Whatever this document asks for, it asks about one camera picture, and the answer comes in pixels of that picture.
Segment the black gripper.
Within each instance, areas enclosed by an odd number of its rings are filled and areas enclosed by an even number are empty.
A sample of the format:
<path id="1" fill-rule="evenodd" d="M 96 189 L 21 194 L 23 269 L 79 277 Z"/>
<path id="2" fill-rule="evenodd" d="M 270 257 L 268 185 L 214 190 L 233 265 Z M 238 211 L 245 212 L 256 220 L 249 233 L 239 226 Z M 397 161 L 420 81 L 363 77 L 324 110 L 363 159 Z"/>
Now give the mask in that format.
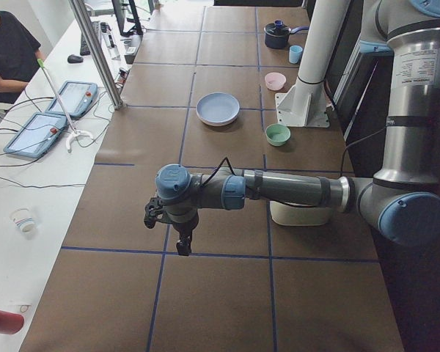
<path id="1" fill-rule="evenodd" d="M 173 221 L 172 226 L 179 232 L 179 239 L 176 243 L 177 253 L 180 256 L 189 256 L 191 254 L 191 234 L 199 223 L 198 212 L 189 220 Z"/>

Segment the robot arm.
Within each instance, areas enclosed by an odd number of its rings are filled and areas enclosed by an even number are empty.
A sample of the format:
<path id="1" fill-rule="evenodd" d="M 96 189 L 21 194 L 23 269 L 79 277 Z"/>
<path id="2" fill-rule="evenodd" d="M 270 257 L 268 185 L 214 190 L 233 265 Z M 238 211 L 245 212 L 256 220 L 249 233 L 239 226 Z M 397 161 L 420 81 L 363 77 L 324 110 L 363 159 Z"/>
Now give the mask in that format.
<path id="1" fill-rule="evenodd" d="M 306 214 L 320 208 L 357 213 L 401 246 L 438 237 L 440 196 L 432 154 L 440 96 L 440 1 L 366 1 L 359 41 L 363 53 L 393 57 L 384 156 L 373 176 L 236 169 L 228 159 L 207 175 L 169 164 L 155 176 L 145 226 L 171 225 L 178 233 L 177 253 L 188 256 L 199 210 L 239 210 L 247 199 L 265 199 Z"/>

